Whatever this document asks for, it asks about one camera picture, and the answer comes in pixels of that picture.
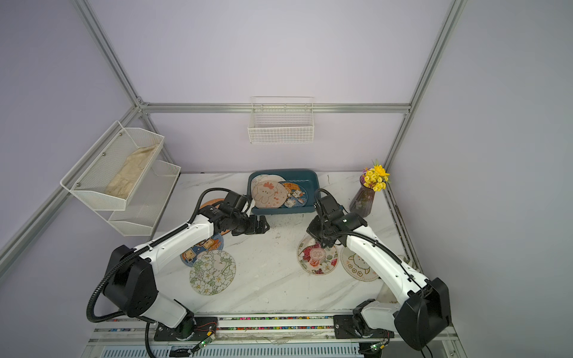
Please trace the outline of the pink bunny bow coaster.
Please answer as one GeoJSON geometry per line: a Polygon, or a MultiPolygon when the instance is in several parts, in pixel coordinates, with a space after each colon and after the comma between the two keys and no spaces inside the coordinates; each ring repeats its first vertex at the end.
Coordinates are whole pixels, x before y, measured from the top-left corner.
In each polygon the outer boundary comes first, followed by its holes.
{"type": "Polygon", "coordinates": [[[262,180],[252,190],[255,207],[260,209],[277,209],[288,198],[287,189],[275,180],[262,180]]]}

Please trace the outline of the pink kitty round coaster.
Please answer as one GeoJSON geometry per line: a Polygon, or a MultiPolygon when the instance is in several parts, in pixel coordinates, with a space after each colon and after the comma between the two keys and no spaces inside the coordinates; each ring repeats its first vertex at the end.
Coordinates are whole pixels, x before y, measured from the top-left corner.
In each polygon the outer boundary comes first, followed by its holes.
{"type": "Polygon", "coordinates": [[[280,175],[267,175],[267,174],[257,175],[251,180],[251,189],[254,189],[261,181],[265,182],[269,180],[276,182],[285,181],[285,179],[280,175]]]}

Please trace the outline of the teal plastic storage box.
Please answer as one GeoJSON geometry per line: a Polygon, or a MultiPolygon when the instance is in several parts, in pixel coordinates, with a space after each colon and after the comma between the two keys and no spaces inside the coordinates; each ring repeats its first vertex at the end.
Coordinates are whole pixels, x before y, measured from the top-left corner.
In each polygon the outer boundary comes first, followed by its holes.
{"type": "Polygon", "coordinates": [[[253,172],[249,176],[249,181],[247,184],[247,196],[254,202],[254,207],[252,207],[252,213],[259,216],[268,215],[289,215],[289,214],[301,214],[301,213],[312,213],[314,211],[314,193],[319,188],[319,180],[317,174],[309,169],[270,169],[264,171],[253,172]],[[285,179],[285,181],[295,182],[300,184],[307,191],[308,200],[304,207],[297,208],[284,208],[279,207],[277,209],[260,209],[255,207],[255,200],[252,198],[251,180],[257,175],[280,175],[285,179]]]}

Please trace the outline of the beige puppy round coaster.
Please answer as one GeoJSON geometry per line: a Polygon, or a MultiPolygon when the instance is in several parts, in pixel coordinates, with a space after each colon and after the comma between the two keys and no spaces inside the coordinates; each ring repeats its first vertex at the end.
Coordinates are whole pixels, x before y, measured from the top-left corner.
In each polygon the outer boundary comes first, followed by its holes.
{"type": "Polygon", "coordinates": [[[373,282],[379,279],[378,274],[359,255],[349,248],[344,248],[340,262],[344,270],[355,280],[373,282]]]}

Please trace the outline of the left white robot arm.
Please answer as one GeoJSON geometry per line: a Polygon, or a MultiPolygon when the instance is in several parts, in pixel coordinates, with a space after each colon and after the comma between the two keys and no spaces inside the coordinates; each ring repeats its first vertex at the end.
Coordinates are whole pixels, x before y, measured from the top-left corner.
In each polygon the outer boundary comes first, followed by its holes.
{"type": "Polygon", "coordinates": [[[100,323],[120,316],[157,322],[185,336],[196,323],[194,313],[157,287],[156,277],[184,251],[216,234],[234,236],[265,234],[270,226],[264,216],[251,213],[252,200],[232,190],[214,205],[198,199],[188,221],[134,248],[125,245],[110,255],[103,279],[88,300],[86,317],[100,323]]]}

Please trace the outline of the blue orange cartoon coaster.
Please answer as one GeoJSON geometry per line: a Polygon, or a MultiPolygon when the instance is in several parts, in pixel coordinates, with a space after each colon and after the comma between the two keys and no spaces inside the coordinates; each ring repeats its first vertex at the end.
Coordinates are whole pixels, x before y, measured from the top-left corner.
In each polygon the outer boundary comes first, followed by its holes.
{"type": "Polygon", "coordinates": [[[282,204],[282,207],[292,209],[297,207],[304,207],[304,205],[307,204],[307,191],[300,184],[289,181],[281,181],[280,184],[287,191],[287,198],[282,204]]]}

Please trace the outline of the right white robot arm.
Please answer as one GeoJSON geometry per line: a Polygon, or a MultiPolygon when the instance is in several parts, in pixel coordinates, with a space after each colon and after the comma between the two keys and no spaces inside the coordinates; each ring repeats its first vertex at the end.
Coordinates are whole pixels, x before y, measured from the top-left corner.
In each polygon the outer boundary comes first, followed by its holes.
{"type": "Polygon", "coordinates": [[[380,331],[397,333],[416,351],[423,351],[452,323],[449,288],[428,279],[404,262],[376,236],[358,213],[347,211],[326,189],[315,193],[316,216],[307,227],[318,243],[340,244],[357,254],[383,280],[396,302],[365,300],[352,313],[353,331],[371,338],[380,331]]]}

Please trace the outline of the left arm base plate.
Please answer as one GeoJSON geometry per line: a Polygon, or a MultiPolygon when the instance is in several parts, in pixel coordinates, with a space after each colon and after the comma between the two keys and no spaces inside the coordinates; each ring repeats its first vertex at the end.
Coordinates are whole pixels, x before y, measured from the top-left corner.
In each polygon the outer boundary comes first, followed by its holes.
{"type": "Polygon", "coordinates": [[[186,320],[178,328],[168,328],[159,324],[155,331],[156,342],[201,342],[207,334],[216,332],[219,319],[215,316],[195,316],[193,321],[186,320]]]}

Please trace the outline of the red rose round coaster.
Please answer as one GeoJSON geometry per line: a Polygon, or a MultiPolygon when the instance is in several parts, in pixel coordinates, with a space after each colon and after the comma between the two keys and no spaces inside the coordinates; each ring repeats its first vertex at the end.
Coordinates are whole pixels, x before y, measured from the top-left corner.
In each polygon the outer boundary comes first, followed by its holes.
{"type": "Polygon", "coordinates": [[[335,246],[323,247],[308,234],[299,243],[297,253],[299,265],[311,275],[330,274],[339,261],[339,251],[335,246]]]}

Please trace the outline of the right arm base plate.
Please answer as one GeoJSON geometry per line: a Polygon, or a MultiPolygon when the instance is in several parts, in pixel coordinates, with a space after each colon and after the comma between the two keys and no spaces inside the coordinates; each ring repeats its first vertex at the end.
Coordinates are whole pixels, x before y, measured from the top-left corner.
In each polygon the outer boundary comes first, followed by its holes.
{"type": "Polygon", "coordinates": [[[394,332],[383,329],[370,328],[361,313],[363,308],[374,302],[368,299],[356,306],[351,315],[334,316],[334,333],[338,340],[341,339],[392,339],[394,332]]]}

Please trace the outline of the green white flower bunny coaster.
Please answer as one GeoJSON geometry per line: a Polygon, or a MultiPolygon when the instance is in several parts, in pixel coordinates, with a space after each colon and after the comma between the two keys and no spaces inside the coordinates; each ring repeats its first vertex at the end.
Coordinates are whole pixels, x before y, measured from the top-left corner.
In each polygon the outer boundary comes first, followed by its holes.
{"type": "Polygon", "coordinates": [[[233,282],[237,272],[234,258],[226,251],[210,251],[190,269],[190,285],[200,295],[218,295],[233,282]]]}

